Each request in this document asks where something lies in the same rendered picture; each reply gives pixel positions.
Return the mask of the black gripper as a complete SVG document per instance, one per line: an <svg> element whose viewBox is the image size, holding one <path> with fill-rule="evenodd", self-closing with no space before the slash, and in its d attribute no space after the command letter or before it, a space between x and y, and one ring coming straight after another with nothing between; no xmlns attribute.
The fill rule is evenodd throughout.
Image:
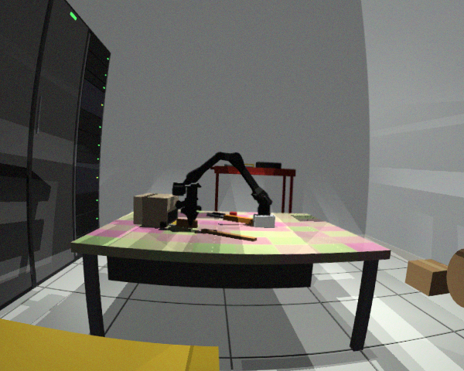
<svg viewBox="0 0 464 371"><path fill-rule="evenodd" d="M187 216L189 225L192 226L193 220L197 218L198 212L201 211L201 207L197 206L197 196L187 196L187 208L182 208L180 210L181 213L184 213Z"/></svg>

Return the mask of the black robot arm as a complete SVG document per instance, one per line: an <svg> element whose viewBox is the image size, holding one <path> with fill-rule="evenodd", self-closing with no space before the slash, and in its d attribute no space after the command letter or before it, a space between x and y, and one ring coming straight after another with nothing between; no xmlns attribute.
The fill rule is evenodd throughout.
<svg viewBox="0 0 464 371"><path fill-rule="evenodd" d="M244 160L241 157L241 154L238 152L234 153L225 153L217 152L213 157L203 163L199 168L196 168L189 172L186 176L186 180L183 183L174 182L172 185L172 195L173 196L184 196L186 194L187 187L187 196L197 196L197 188L201 188L200 184L190 184L197 182L205 171L215 165L219 160L229 161L232 166L234 166L240 174L244 177L247 184L251 187L251 195L254 197L254 200L258 201L258 215L259 216L270 216L270 208L272 200L268 197L268 194L256 183L250 172L244 165ZM189 185L190 186L186 186ZM175 204L177 209L182 209L183 207L187 208L187 201L176 201Z"/></svg>

